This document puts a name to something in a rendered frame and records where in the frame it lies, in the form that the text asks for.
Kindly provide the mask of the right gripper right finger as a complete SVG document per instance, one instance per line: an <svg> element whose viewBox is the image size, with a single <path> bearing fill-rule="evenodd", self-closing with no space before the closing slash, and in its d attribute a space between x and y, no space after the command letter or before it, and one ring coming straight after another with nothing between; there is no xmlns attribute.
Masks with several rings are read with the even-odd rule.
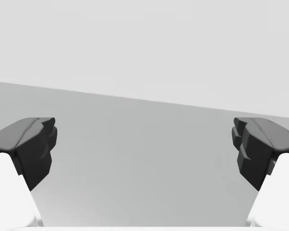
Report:
<svg viewBox="0 0 289 231"><path fill-rule="evenodd" d="M258 191L247 225L289 227L289 130L266 118L236 117L232 140L241 176Z"/></svg>

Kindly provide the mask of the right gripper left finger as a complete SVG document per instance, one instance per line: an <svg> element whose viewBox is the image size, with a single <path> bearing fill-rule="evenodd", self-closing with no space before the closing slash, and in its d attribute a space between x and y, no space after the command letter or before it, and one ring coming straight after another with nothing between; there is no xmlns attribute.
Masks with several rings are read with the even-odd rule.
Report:
<svg viewBox="0 0 289 231"><path fill-rule="evenodd" d="M53 117L28 117L0 130L0 227L42 227L31 194L49 174L57 141Z"/></svg>

